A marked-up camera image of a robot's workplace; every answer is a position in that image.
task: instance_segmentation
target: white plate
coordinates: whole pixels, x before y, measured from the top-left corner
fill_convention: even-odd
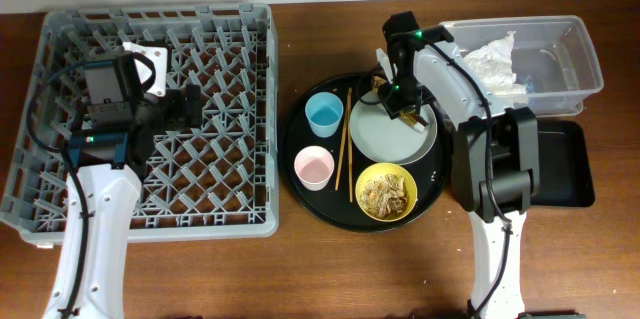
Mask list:
[[[377,101],[378,96],[368,92],[363,99]],[[409,128],[400,119],[389,119],[382,104],[366,105],[358,101],[349,119],[351,138],[362,154],[375,162],[399,165],[413,163],[431,150],[438,135],[433,109],[425,105],[420,114],[429,124],[422,134]]]

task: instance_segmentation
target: plate rim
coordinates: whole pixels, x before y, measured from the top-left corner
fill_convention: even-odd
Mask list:
[[[365,95],[363,95],[362,98],[367,99],[366,96],[369,95],[369,94],[372,94],[372,93],[373,93],[373,91],[369,91]],[[359,105],[359,108],[363,108],[366,104],[361,103],[360,101],[356,101],[356,104],[354,105],[354,108],[351,110],[351,113],[353,113],[355,111],[355,107],[358,106],[358,105]],[[435,111],[434,111],[434,107],[432,106],[432,104],[425,104],[425,105],[422,106],[422,109],[430,111],[430,112],[427,112],[427,116],[432,117],[432,119],[434,119],[436,121],[436,124],[437,124],[438,118],[436,117],[436,114],[435,114]],[[349,116],[349,134],[351,135],[351,138],[354,139],[355,138],[354,135],[353,135],[354,126],[352,125],[352,120],[353,120],[353,117]],[[367,153],[365,153],[358,146],[358,144],[356,144],[356,140],[355,139],[353,140],[353,144],[358,148],[358,150],[360,150],[362,155],[366,156],[367,158],[369,158],[370,160],[372,160],[372,161],[374,161],[376,163],[393,163],[393,164],[398,164],[400,166],[409,165],[409,164],[417,162],[418,160],[424,158],[425,155],[429,154],[429,152],[433,148],[433,145],[436,143],[436,140],[438,140],[438,125],[435,125],[435,126],[431,126],[430,125],[430,127],[435,128],[435,135],[433,135],[433,139],[432,140],[429,139],[430,135],[431,135],[430,134],[431,132],[427,133],[424,142],[420,145],[420,148],[418,148],[418,150],[416,152],[414,152],[413,154],[411,154],[409,157],[405,158],[402,161],[391,161],[391,160],[387,160],[387,159],[378,160],[378,159],[372,158]],[[427,150],[424,153],[422,153],[421,155],[417,156],[416,153],[418,153],[425,146],[424,143],[426,143],[428,141],[431,141],[431,142],[429,143],[429,147],[427,148]]]

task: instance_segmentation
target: black rectangular tray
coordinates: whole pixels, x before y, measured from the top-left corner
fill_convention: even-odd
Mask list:
[[[538,120],[540,191],[531,205],[587,208],[596,200],[582,128],[566,120]]]

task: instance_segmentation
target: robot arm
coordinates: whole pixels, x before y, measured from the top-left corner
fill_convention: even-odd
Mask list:
[[[383,103],[389,116],[398,117],[399,112],[424,104],[423,97],[431,97],[455,127],[451,181],[456,200],[469,212],[474,238],[476,279],[470,314],[484,319],[516,318],[524,312],[520,295],[522,227],[530,198],[539,186],[535,115],[528,108],[513,109],[492,95],[464,63],[445,28],[419,29],[413,14],[407,12],[393,15],[383,32],[388,58],[378,53],[378,59],[389,62],[383,68],[393,78],[388,90],[394,92]],[[483,100],[488,102],[491,118],[487,118]],[[491,143],[487,147],[488,127]],[[487,156],[491,159],[488,175]],[[487,178],[491,178],[496,205],[489,199]],[[510,225],[495,220],[499,214]]]
[[[67,222],[44,318],[124,317],[129,226],[153,137],[201,126],[200,87],[165,88],[168,49],[124,46],[133,53],[83,65],[90,105],[77,114],[62,150],[70,172]],[[81,129],[85,110],[88,130]]]
[[[78,318],[123,318],[122,281],[129,225],[142,183],[127,165],[113,170],[111,164],[78,170],[91,213],[82,282],[75,300]],[[58,273],[44,318],[59,318],[69,301],[79,259],[82,219],[78,191],[67,178],[69,192],[67,224]]]

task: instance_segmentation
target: gray dish rack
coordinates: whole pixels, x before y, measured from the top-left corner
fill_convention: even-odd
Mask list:
[[[278,40],[269,6],[49,13],[27,97],[63,67],[118,53],[123,41],[158,40],[171,48],[167,85],[202,87],[203,125],[155,137],[129,242],[273,234],[279,222]],[[86,96],[80,72],[48,88],[34,114],[38,135],[60,145],[70,135],[76,104]],[[88,118],[84,126],[90,126]],[[61,243],[67,212],[61,158],[33,144],[23,121],[11,160],[0,221],[17,229],[26,242],[42,247]]]

